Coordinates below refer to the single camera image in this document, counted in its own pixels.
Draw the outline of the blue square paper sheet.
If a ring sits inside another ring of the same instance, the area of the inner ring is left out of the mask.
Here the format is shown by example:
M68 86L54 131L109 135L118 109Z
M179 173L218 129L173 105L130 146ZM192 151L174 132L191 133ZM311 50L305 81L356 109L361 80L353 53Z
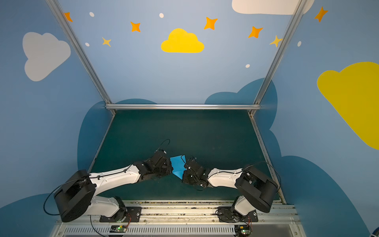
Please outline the blue square paper sheet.
M172 173L176 177L178 177L178 178L180 178L182 180L183 179L184 171L186 169L185 168L185 164L186 164L186 157L185 157L185 155L171 157L170 161L171 161L171 166L173 168Z

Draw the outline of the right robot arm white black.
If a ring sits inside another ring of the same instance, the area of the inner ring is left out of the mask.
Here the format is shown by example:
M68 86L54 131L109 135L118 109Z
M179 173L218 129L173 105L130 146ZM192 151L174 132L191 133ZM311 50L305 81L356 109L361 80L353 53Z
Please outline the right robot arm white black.
M202 188L227 187L240 192L231 207L218 210L220 219L225 221L242 221L257 210L269 213L279 190L278 184L254 165L235 170L206 169L196 158L190 158L184 162L184 168L182 180L186 184Z

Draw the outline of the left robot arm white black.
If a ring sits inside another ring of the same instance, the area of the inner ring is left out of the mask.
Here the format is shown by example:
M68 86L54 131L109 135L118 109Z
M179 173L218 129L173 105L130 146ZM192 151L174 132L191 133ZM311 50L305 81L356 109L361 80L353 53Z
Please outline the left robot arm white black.
M145 161L101 173L77 171L54 192L59 216L64 223L82 216L100 216L100 222L137 222L120 197L106 198L101 193L110 189L162 178L173 171L170 158L162 149Z

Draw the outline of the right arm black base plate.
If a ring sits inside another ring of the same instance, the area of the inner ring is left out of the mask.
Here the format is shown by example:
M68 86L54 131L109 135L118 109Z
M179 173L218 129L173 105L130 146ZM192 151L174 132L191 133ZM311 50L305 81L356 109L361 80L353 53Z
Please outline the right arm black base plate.
M258 222L258 215L256 210L249 212L247 215L242 215L236 210L234 210L232 207L228 206L220 206L216 210L216 215L219 218L220 222L225 223L237 223L237 222Z

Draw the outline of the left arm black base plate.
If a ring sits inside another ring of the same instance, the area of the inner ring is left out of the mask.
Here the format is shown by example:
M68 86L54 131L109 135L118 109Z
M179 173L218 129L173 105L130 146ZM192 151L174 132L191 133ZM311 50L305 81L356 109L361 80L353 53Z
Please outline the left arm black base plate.
M106 217L101 216L99 222L106 223L131 223L131 222L139 222L141 216L141 207L121 207L113 216Z

